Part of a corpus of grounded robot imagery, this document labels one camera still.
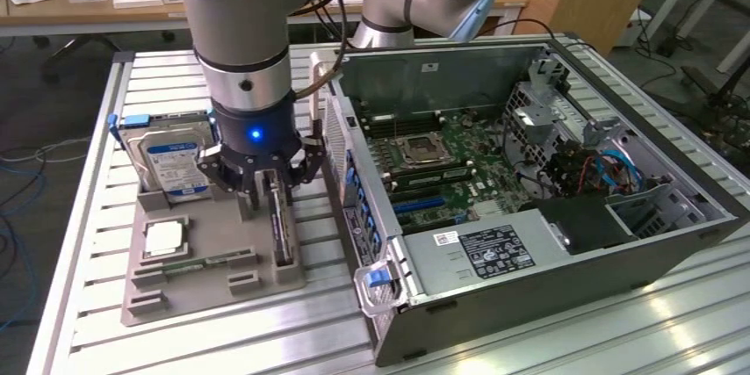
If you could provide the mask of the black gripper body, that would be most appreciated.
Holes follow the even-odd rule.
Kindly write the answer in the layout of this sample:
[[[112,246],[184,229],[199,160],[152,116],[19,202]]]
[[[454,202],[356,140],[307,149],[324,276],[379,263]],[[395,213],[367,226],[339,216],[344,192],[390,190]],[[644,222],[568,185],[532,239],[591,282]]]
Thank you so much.
[[[212,101],[221,156],[240,168],[284,171],[301,148],[293,117],[295,92],[259,111],[237,111]]]

